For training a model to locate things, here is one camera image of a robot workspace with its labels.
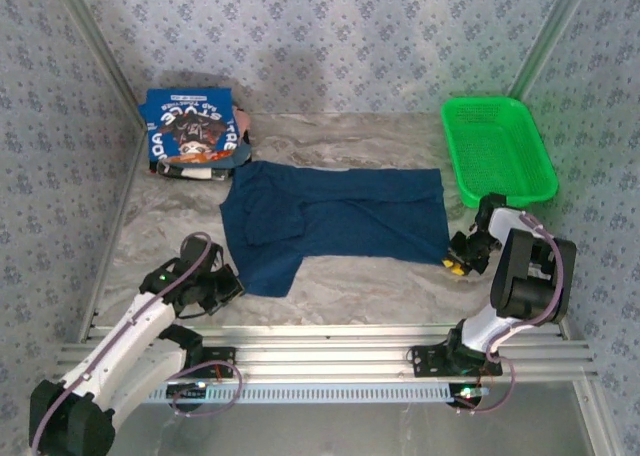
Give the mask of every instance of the patterned wallpaper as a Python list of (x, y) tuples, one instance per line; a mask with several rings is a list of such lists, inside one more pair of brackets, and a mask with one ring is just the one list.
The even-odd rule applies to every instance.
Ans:
[(253, 112), (438, 111), (504, 93), (555, 0), (87, 0), (138, 99), (224, 84)]
[(640, 454), (640, 0), (583, 0), (528, 104), (560, 178), (541, 216), (578, 245), (572, 319)]
[(77, 336), (134, 135), (60, 0), (0, 0), (0, 454)]

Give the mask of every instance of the green basket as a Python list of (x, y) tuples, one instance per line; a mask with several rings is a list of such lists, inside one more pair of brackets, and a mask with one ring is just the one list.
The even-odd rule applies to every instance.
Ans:
[(462, 202), (477, 208), (488, 193), (523, 208), (558, 191), (549, 155), (524, 104), (506, 97), (454, 98), (442, 106)]

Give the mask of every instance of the marble surface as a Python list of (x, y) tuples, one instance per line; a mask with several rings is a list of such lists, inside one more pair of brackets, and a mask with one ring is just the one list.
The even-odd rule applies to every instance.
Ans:
[[(254, 115), (255, 159), (326, 168), (440, 168), (449, 230), (467, 231), (438, 115)], [(230, 181), (179, 181), (148, 172), (146, 151), (98, 302), (97, 325), (113, 325), (143, 277), (177, 255), (182, 239), (206, 231), (226, 250), (219, 204)], [(229, 260), (228, 251), (225, 257)], [(285, 298), (245, 295), (190, 325), (455, 323), (482, 307), (497, 258), (484, 275), (387, 258), (307, 258)]]

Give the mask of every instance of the fabric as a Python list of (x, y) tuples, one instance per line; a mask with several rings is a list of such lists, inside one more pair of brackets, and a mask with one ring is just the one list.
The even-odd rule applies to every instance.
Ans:
[(251, 294), (286, 296), (305, 256), (440, 264), (449, 244), (439, 170), (239, 168), (221, 205), (229, 251)]

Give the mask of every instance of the purple cable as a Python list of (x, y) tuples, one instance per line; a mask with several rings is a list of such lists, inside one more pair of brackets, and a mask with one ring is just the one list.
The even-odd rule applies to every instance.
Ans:
[(174, 374), (167, 381), (171, 379), (177, 379), (183, 376), (187, 376), (199, 369), (208, 368), (209, 366), (225, 366), (231, 369), (231, 371), (233, 371), (236, 374), (236, 376), (238, 376), (238, 388), (236, 389), (236, 392), (233, 393), (233, 397), (231, 398), (231, 400), (224, 406), (221, 406), (218, 409), (214, 409), (213, 411), (206, 411), (204, 413), (185, 413), (184, 411), (180, 411), (177, 406), (177, 401), (178, 399), (180, 399), (180, 396), (182, 396), (184, 392), (188, 391), (188, 389), (183, 389), (182, 391), (178, 391), (176, 394), (173, 395), (173, 401), (171, 402), (171, 407), (174, 409), (176, 415), (184, 416), (186, 418), (204, 418), (209, 416), (215, 416), (216, 414), (224, 413), (227, 409), (231, 408), (231, 406), (236, 404), (238, 399), (240, 399), (240, 396), (242, 395), (242, 388), (244, 387), (244, 382), (242, 381), (242, 373), (240, 373), (240, 370), (236, 365), (231, 364), (227, 361), (222, 361), (222, 360), (206, 361), (204, 363), (197, 364), (192, 368), (188, 368), (183, 371), (180, 371), (179, 373)]
[(173, 283), (171, 283), (169, 286), (167, 286), (162, 291), (160, 291), (158, 294), (156, 294), (155, 297), (153, 297), (149, 301), (147, 301), (147, 303), (144, 304), (133, 315), (133, 317), (129, 321), (127, 321), (118, 330), (118, 332), (115, 334), (115, 336), (113, 338), (111, 338), (104, 345), (104, 348), (102, 348), (102, 350), (98, 353), (98, 355), (95, 357), (93, 362), (91, 362), (91, 364), (89, 364), (89, 366), (87, 366), (87, 369), (85, 370), (84, 374), (82, 376), (78, 377), (78, 379), (76, 379), (73, 383), (71, 383), (69, 385), (69, 387), (66, 388), (62, 392), (62, 394), (60, 394), (60, 396), (58, 396), (58, 398), (53, 402), (53, 404), (49, 407), (47, 412), (44, 414), (42, 420), (40, 421), (40, 424), (38, 425), (38, 429), (36, 430), (36, 433), (33, 436), (33, 442), (31, 444), (31, 454), (32, 454), (32, 456), (38, 456), (38, 446), (40, 446), (40, 440), (42, 439), (42, 435), (44, 434), (44, 429), (46, 428), (47, 424), (49, 423), (49, 420), (51, 419), (53, 414), (56, 412), (56, 410), (60, 407), (60, 405), (84, 381), (83, 376), (85, 374), (86, 375), (90, 375), (91, 374), (91, 372), (98, 366), (98, 364), (100, 364), (100, 361), (102, 361), (102, 359), (104, 359), (104, 357), (111, 350), (111, 348), (120, 340), (120, 338), (122, 338), (124, 333), (126, 333), (127, 330), (137, 322), (138, 318), (140, 318), (140, 316), (142, 316), (147, 311), (147, 309), (149, 309), (149, 307), (151, 307), (151, 305), (153, 305), (154, 303), (156, 303), (157, 301), (162, 299), (163, 296), (165, 294), (167, 294), (169, 291), (173, 290), (178, 285), (182, 284), (189, 276), (191, 276), (191, 274), (198, 268), (198, 266), (200, 266), (200, 264), (204, 261), (204, 258), (207, 257), (207, 255), (209, 254), (209, 251), (211, 250), (211, 244), (212, 244), (211, 243), (211, 237), (207, 233), (204, 233), (202, 231), (198, 231), (198, 232), (191, 233), (190, 235), (188, 235), (183, 240), (182, 244), (180, 245), (180, 249), (182, 250), (182, 248), (184, 247), (186, 241), (189, 238), (193, 237), (193, 236), (202, 236), (202, 237), (204, 237), (204, 239), (205, 239), (207, 244), (206, 244), (206, 246), (204, 248), (204, 251), (202, 251), (202, 254), (193, 263), (193, 265), (189, 269), (187, 269), (184, 272), (184, 274), (182, 274), (182, 276), (180, 276)]
[[(558, 303), (560, 302), (560, 297), (562, 296), (562, 289), (564, 284), (564, 264), (562, 263), (562, 255), (560, 254), (560, 248), (558, 248), (558, 245), (554, 241), (553, 236), (546, 229), (544, 229), (544, 227), (542, 226), (542, 223), (540, 223), (540, 221), (538, 221), (538, 219), (536, 219), (535, 216), (525, 213), (523, 211), (522, 214), (520, 215), (520, 221), (522, 221), (525, 225), (527, 225), (533, 231), (535, 231), (540, 236), (542, 236), (545, 239), (545, 241), (549, 243), (549, 246), (551, 246), (551, 250), (553, 251), (553, 255), (556, 259), (556, 271), (558, 272), (558, 281), (556, 283), (553, 296), (551, 297), (551, 301), (549, 301), (549, 304), (544, 309), (544, 311), (542, 311), (542, 313), (540, 313), (535, 318), (531, 318), (527, 321), (520, 321), (519, 323), (515, 323), (513, 326), (505, 329), (504, 331), (501, 331), (500, 333), (496, 334), (493, 338), (489, 340), (489, 343), (487, 344), (487, 353), (486, 353), (487, 359), (492, 363), (498, 363), (500, 361), (504, 361), (505, 363), (507, 363), (509, 365), (509, 374), (510, 374), (511, 380), (509, 381), (509, 388), (507, 389), (507, 392), (502, 398), (500, 398), (500, 400), (497, 403), (489, 406), (488, 408), (470, 409), (470, 411), (474, 413), (490, 413), (500, 408), (503, 404), (505, 404), (509, 400), (509, 398), (511, 397), (511, 394), (513, 393), (513, 389), (515, 388), (515, 385), (516, 385), (516, 370), (513, 367), (513, 363), (511, 362), (510, 359), (504, 356), (500, 356), (500, 357), (494, 356), (491, 353), (491, 347), (493, 346), (493, 344), (499, 339), (501, 339), (503, 336), (506, 336), (507, 334), (509, 334), (515, 328), (519, 328), (522, 326), (535, 326), (536, 324), (543, 322), (545, 319), (547, 319), (551, 315), (553, 311), (555, 311), (556, 307), (558, 306)], [(461, 398), (456, 398), (456, 400), (465, 404), (467, 403)]]

